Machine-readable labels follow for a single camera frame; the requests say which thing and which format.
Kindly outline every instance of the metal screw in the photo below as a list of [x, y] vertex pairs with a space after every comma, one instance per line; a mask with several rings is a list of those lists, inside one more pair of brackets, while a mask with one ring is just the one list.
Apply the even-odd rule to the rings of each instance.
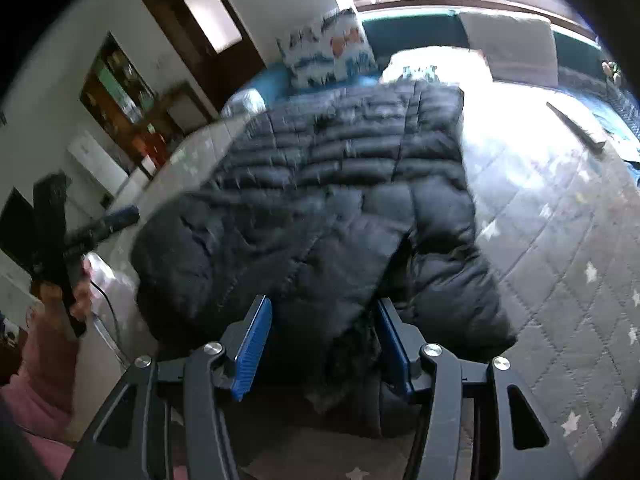
[[138, 368], [146, 368], [151, 364], [151, 357], [148, 355], [141, 355], [140, 357], [136, 357], [134, 363]]
[[204, 345], [205, 354], [216, 355], [216, 354], [219, 354], [220, 352], [222, 352], [222, 345], [217, 341], [213, 343], [207, 343], [206, 345]]
[[498, 370], [508, 370], [511, 363], [506, 357], [498, 356], [494, 358], [494, 366], [498, 368]]
[[436, 343], [429, 343], [422, 347], [422, 352], [429, 357], [437, 357], [442, 354], [442, 346], [436, 345]]

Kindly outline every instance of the plastic bag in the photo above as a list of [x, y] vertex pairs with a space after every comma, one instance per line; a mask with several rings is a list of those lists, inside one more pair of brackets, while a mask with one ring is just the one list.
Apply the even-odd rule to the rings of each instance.
[[158, 342], [136, 306], [137, 284], [123, 272], [114, 272], [97, 253], [88, 253], [84, 259], [91, 265], [96, 330], [125, 366], [139, 355], [153, 355]]
[[242, 114], [258, 114], [266, 110], [264, 99], [255, 88], [239, 90], [233, 94], [220, 112], [220, 117], [228, 119]]

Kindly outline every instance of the black puffer jacket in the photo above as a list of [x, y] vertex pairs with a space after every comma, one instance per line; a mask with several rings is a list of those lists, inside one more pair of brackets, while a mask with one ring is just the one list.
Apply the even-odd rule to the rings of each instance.
[[152, 333], [184, 352], [267, 294], [261, 375], [332, 395], [377, 357], [375, 298], [391, 297], [425, 339], [461, 357], [508, 348], [514, 333], [474, 245], [462, 107], [459, 88], [411, 81], [315, 94], [252, 119], [210, 180], [138, 235], [132, 263]]

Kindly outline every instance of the gray fabric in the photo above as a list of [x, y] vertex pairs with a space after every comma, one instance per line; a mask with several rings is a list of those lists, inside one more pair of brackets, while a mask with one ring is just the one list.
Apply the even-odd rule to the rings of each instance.
[[[518, 148], [507, 137], [473, 144], [465, 127], [463, 151], [478, 245], [519, 331], [504, 355], [584, 473], [640, 380], [640, 201], [610, 146], [597, 157], [579, 142], [557, 150], [560, 133], [556, 146], [539, 138]], [[540, 146], [544, 165], [531, 155]]]

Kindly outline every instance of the bed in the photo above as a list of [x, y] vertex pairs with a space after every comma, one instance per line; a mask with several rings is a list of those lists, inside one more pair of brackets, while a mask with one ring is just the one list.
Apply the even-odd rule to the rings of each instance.
[[[518, 331], [505, 356], [584, 472], [622, 424], [640, 382], [640, 198], [609, 146], [591, 153], [548, 109], [552, 90], [489, 81], [463, 87], [462, 147], [477, 244]], [[215, 131], [209, 126], [191, 136], [166, 176], [156, 177], [142, 199], [143, 219], [167, 189], [177, 193], [209, 174], [222, 155], [212, 149]], [[135, 280], [128, 261], [133, 236], [121, 235], [109, 261]], [[108, 324], [108, 316], [103, 319]], [[129, 321], [128, 337], [135, 340], [144, 323], [135, 314]], [[372, 478], [400, 478], [412, 439], [337, 436], [264, 417], [268, 424], [256, 423], [251, 451], [239, 461], [258, 480], [276, 478], [287, 466], [300, 476], [313, 470], [340, 478], [357, 469]], [[460, 478], [468, 472], [471, 418], [469, 408]], [[304, 451], [310, 449], [342, 458], [319, 461]]]

